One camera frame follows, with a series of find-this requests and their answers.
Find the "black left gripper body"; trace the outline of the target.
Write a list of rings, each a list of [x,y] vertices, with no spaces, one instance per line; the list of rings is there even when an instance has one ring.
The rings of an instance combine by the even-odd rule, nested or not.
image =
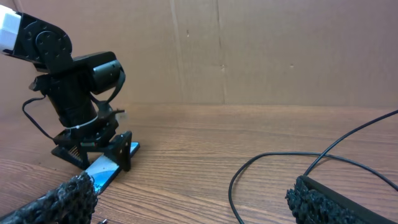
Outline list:
[[[54,137],[53,142],[65,146],[104,147],[116,134],[118,113],[124,113],[124,110],[99,110],[94,120],[79,128],[65,128]]]

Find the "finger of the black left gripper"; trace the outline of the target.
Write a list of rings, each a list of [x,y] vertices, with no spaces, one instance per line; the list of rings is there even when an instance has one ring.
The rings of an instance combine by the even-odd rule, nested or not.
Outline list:
[[[52,155],[67,161],[81,170],[85,170],[90,166],[87,154],[80,155],[79,148],[76,146],[57,146],[51,151]]]
[[[130,171],[131,159],[130,159],[130,148],[131,148],[132,132],[126,131],[122,134],[118,134],[109,142],[106,147],[104,155],[115,162],[123,171]]]

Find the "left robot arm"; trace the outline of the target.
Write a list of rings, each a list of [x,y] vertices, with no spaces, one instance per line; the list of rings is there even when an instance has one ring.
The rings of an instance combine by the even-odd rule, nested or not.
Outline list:
[[[1,53],[41,73],[29,88],[49,98],[64,127],[52,138],[53,155],[87,169],[88,153],[102,152],[130,170],[132,133],[116,134],[120,110],[110,105],[126,80],[113,52],[72,57],[72,42],[61,28],[1,6]]]

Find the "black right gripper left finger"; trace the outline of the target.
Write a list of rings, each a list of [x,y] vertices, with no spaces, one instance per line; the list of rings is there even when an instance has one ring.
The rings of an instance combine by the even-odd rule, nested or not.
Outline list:
[[[3,224],[90,224],[98,203],[92,178],[82,172],[56,189],[1,217]]]

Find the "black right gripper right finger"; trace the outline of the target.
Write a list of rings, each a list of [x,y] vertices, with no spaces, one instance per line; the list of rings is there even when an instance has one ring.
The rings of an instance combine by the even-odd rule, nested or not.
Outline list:
[[[304,175],[285,199],[299,224],[397,224]]]

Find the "blue Galaxy smartphone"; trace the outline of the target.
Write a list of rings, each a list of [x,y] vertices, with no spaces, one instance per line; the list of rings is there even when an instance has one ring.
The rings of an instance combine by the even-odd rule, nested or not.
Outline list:
[[[99,156],[85,172],[90,176],[97,195],[102,194],[116,176],[122,171],[117,163],[108,158],[105,153]]]

